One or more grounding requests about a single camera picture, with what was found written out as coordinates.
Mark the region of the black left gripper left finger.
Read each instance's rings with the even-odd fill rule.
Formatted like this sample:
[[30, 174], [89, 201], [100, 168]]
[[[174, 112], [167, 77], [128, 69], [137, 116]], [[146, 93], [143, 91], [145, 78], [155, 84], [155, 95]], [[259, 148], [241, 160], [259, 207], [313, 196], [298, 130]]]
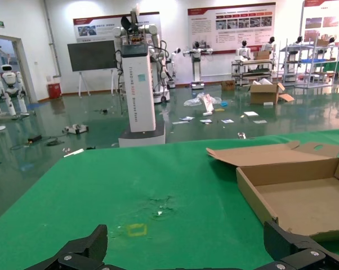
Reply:
[[108, 228], [98, 225], [87, 237], [68, 241], [54, 256], [29, 269], [107, 269], [103, 262], [108, 247]]

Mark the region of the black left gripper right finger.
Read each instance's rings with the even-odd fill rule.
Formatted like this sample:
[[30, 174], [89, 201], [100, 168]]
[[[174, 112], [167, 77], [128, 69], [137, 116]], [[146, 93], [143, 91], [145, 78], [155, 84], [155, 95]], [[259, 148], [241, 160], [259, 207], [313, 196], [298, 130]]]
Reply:
[[264, 223], [264, 247], [273, 261], [259, 269], [339, 269], [339, 255], [309, 236], [286, 232], [274, 221]]

